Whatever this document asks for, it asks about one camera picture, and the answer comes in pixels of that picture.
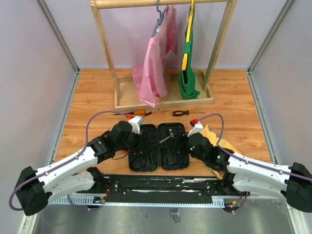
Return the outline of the claw hammer black handle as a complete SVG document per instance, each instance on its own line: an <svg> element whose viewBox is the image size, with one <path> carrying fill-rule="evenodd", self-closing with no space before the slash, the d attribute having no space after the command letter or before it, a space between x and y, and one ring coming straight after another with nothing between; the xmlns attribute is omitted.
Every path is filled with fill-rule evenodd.
<svg viewBox="0 0 312 234"><path fill-rule="evenodd" d="M172 129L169 129L168 131L169 131L169 135L168 135L166 138L160 140L159 142L157 142L157 143L153 144L152 146L150 146L148 149L142 151L141 154L145 154L145 153L151 151L152 149L156 148L158 145L164 143L165 141L167 141L167 140L169 140L169 139L171 139L171 138L175 138L175 135L174 135L174 133L173 133L173 130L172 130Z"/></svg>

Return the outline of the black plastic tool case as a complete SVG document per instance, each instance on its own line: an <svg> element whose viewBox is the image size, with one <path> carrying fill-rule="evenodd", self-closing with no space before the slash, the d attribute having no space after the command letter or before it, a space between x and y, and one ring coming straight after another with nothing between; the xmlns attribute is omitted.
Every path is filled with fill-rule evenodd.
<svg viewBox="0 0 312 234"><path fill-rule="evenodd" d="M173 130L175 138L158 145L151 151L141 154L153 144L166 138L169 129ZM189 166L189 155L182 150L187 132L182 123L162 123L158 126L143 124L140 127L138 144L128 151L129 168L133 172L153 172L159 167L166 171L182 170Z"/></svg>

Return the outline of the black orange handled screwdriver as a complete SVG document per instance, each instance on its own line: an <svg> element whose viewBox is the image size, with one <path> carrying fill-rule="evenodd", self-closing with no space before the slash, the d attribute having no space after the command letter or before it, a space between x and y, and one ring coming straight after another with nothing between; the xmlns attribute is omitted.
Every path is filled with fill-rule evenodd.
<svg viewBox="0 0 312 234"><path fill-rule="evenodd" d="M207 111L173 111L172 112L172 116L174 117L179 117L179 116L185 116L185 115L189 115L189 114L195 114L195 113L206 113Z"/></svg>

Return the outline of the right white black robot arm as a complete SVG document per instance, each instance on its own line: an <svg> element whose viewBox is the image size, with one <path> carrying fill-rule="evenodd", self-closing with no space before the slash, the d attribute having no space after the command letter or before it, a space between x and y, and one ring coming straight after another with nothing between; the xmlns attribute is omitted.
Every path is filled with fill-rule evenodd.
<svg viewBox="0 0 312 234"><path fill-rule="evenodd" d="M212 145L201 133L188 134L186 149L191 157L223 173L221 190L226 195L242 192L274 196L311 213L312 175L303 164L278 165L249 158Z"/></svg>

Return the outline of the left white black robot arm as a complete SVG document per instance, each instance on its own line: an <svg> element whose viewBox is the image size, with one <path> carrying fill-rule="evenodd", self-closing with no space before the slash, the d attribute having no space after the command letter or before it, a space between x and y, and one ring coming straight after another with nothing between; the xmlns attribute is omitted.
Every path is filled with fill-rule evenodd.
<svg viewBox="0 0 312 234"><path fill-rule="evenodd" d="M117 151L134 147L143 122L139 116L120 121L65 159L36 170L31 166L24 168L14 188L19 210L31 216L61 196L89 189L101 192L104 180L98 177L100 172L95 165L113 158Z"/></svg>

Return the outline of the yellow cartoon cloth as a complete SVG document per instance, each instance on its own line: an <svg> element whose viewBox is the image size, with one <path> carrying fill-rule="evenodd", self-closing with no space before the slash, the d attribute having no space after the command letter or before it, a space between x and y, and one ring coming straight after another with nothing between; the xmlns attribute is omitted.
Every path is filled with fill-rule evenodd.
<svg viewBox="0 0 312 234"><path fill-rule="evenodd" d="M203 130L201 131L201 134L208 138L210 143L214 146L216 146L216 142L218 140L218 137L216 136L217 133L216 131L214 131L213 129L210 128L209 125L206 125ZM228 140L226 140L225 138L221 138L219 145L222 148L226 148L226 149L230 149L234 152L238 152L241 153L237 148L235 148ZM224 172L218 172L216 170L213 170L211 167L208 167L207 165L205 165L219 180L221 180L223 178L223 176L225 175Z"/></svg>

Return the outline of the small orange black screwdriver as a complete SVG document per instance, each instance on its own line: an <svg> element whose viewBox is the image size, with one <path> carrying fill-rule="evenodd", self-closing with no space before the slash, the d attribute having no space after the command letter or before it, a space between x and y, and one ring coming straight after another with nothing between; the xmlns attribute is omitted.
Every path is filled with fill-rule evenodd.
<svg viewBox="0 0 312 234"><path fill-rule="evenodd" d="M155 109L155 110L151 110L149 112L145 112L144 114L142 114L143 117L149 116L155 112L159 111L159 109Z"/></svg>

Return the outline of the green garment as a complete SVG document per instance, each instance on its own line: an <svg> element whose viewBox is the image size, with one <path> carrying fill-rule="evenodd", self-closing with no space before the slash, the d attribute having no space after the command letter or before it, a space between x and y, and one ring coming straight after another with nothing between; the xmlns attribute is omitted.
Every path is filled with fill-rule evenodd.
<svg viewBox="0 0 312 234"><path fill-rule="evenodd" d="M192 50L193 50L193 24L192 24L192 32L191 32L190 58L188 60L188 65L187 65L186 70L183 71L182 68L180 68L179 78L178 78L178 84L180 88L181 97L184 100L197 99L200 93L199 91L195 89L195 74L191 67Z"/></svg>

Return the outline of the pink garment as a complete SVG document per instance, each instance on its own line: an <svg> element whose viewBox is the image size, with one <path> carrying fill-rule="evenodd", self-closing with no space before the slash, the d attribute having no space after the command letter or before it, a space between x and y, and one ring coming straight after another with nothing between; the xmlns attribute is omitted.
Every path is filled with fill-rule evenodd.
<svg viewBox="0 0 312 234"><path fill-rule="evenodd" d="M140 101L155 107L155 97L168 95L164 81L164 61L170 51L178 52L176 6L170 5L156 36L150 38L144 63L135 65L133 81Z"/></svg>

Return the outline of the yellow clothes hanger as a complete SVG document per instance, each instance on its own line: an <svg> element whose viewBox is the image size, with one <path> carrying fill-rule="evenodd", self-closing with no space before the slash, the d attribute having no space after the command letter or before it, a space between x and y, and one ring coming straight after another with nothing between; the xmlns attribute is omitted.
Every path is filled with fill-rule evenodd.
<svg viewBox="0 0 312 234"><path fill-rule="evenodd" d="M192 24L194 18L194 8L195 8L195 1L191 0L189 15L187 18L187 29L186 29L186 36L185 36L185 52L183 54L182 59L182 70L185 71L188 65L188 60L190 58L190 45L191 45L191 32L192 32Z"/></svg>

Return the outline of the teal clothes hanger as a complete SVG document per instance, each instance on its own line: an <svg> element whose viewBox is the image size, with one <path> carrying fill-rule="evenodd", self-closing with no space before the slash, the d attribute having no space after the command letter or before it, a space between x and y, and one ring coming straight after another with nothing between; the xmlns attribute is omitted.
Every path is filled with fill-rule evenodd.
<svg viewBox="0 0 312 234"><path fill-rule="evenodd" d="M165 18L165 14L167 13L167 11L168 11L168 9L169 9L169 6L166 5L166 7L164 8L164 10L161 11L161 10L159 9L159 3L160 3L160 0L157 0L157 1L156 1L156 10L157 10L157 12L159 12L159 18L157 19L156 26L155 26L155 28L154 28L154 30L153 30L152 38L156 36L156 33L157 33L157 31L158 31L158 28L162 25L163 20L164 20L164 18Z"/></svg>

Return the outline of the orange handled awl screwdriver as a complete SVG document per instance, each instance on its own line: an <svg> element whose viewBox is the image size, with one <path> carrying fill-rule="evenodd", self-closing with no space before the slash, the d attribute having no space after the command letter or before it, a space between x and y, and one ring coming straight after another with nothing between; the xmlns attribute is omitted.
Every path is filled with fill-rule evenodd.
<svg viewBox="0 0 312 234"><path fill-rule="evenodd" d="M136 110L136 111L126 112L126 113L114 113L114 115L145 116L146 111L145 110Z"/></svg>

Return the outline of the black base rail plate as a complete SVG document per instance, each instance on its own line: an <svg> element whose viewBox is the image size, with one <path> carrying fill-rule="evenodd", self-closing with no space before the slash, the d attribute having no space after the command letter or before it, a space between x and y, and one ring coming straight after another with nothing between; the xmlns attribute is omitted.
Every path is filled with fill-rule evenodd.
<svg viewBox="0 0 312 234"><path fill-rule="evenodd" d="M96 179L89 190L91 193L109 195L122 192L200 192L211 196L240 196L238 191L225 191L221 180L212 176L171 176L171 175L103 175Z"/></svg>

